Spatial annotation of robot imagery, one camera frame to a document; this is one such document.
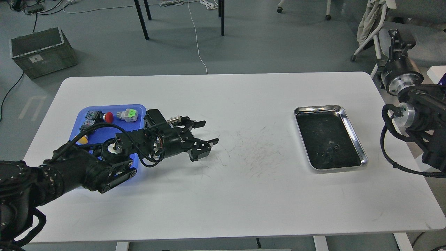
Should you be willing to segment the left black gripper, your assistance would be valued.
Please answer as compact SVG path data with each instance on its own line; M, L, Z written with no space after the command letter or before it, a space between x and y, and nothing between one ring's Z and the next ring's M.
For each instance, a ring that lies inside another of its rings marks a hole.
M161 162L180 153L188 153L192 162L207 157L219 138L204 141L192 134L192 129L205 124L205 120L195 121L188 116L166 119L158 109L148 110L145 114L145 136L148 138L145 159Z

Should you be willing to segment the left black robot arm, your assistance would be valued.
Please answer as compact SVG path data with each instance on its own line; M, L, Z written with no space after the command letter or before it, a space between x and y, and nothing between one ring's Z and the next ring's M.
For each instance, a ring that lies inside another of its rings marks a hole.
M105 193L134 177L133 154L145 167L180 153L197 161L219 141L194 137L191 130L206 122L188 116L165 119L158 109L150 109L143 120L144 126L132 131L108 122L81 129L38 167L1 161L1 250L22 251L42 231L46 216L38 206L78 187Z

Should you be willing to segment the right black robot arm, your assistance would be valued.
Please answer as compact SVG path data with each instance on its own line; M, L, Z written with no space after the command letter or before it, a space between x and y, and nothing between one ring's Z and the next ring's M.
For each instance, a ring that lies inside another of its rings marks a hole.
M393 168L425 177L445 178L446 106L444 84L422 84L423 75L408 57L416 46L414 37L405 31L389 30L389 55L378 65L381 86L398 99L398 105L382 108L384 127L380 147L385 159ZM416 143L423 151L422 163L436 169L420 172L398 164L385 150L385 136L389 132L406 143Z

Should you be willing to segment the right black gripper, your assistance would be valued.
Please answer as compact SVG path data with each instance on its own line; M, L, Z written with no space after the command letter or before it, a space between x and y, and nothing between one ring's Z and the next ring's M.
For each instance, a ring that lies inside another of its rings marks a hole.
M398 93L413 86L419 86L424 80L417 65L408 57L408 51L417 42L409 31L389 30L390 46L387 61L376 62L373 68L373 78L389 95Z

